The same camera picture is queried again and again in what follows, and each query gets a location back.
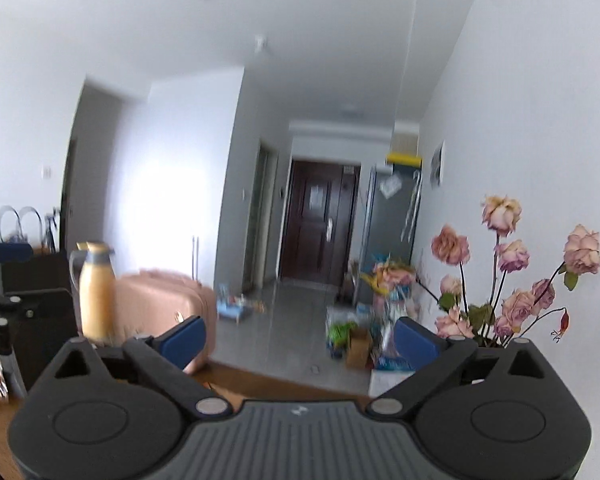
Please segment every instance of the white logo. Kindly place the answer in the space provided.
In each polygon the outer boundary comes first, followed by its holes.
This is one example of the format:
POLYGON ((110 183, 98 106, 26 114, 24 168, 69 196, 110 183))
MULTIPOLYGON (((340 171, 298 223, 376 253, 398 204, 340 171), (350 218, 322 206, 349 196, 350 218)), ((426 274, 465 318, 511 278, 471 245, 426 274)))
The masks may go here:
POLYGON ((302 416, 304 413, 307 413, 309 409, 306 406, 298 406, 294 410, 291 410, 291 413, 297 416, 302 416))

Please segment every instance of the doorway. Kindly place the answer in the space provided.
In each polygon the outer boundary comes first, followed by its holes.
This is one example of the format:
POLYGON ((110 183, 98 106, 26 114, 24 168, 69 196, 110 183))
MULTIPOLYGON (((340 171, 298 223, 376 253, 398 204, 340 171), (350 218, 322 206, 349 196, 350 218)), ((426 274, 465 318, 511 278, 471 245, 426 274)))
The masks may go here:
POLYGON ((347 268, 360 167, 291 163, 280 276, 340 286, 347 268))
POLYGON ((276 174, 277 153, 260 143, 249 207, 242 292, 264 286, 276 174))

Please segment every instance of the thermos handle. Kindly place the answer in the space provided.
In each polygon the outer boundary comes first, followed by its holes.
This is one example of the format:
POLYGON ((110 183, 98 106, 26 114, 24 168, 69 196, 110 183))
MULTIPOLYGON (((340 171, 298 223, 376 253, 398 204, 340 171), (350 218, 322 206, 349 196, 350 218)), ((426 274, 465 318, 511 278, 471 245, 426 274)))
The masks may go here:
POLYGON ((75 279, 75 272, 74 272, 74 265, 75 265, 75 258, 77 256, 86 256, 86 254, 88 253, 88 251, 71 251, 70 256, 68 257, 68 273, 70 274, 70 281, 73 284, 73 287, 75 288, 75 290, 80 290, 80 286, 78 284, 78 280, 75 279))

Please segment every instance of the gray ribbed panel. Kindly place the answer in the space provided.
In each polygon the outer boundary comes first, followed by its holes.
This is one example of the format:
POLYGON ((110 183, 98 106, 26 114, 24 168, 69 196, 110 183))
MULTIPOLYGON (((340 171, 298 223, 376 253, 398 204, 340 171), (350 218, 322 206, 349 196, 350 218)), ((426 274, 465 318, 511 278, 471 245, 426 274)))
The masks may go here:
POLYGON ((372 421, 352 402, 246 402, 199 423, 147 480, 450 480, 406 428, 372 421))

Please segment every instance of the door handle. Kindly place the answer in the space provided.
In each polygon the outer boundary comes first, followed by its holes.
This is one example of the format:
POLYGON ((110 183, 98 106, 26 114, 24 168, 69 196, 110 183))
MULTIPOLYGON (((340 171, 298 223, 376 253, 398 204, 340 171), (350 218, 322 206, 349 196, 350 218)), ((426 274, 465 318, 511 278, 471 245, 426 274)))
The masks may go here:
POLYGON ((329 218, 327 222, 327 241, 331 241, 331 235, 333 234, 333 218, 329 218))

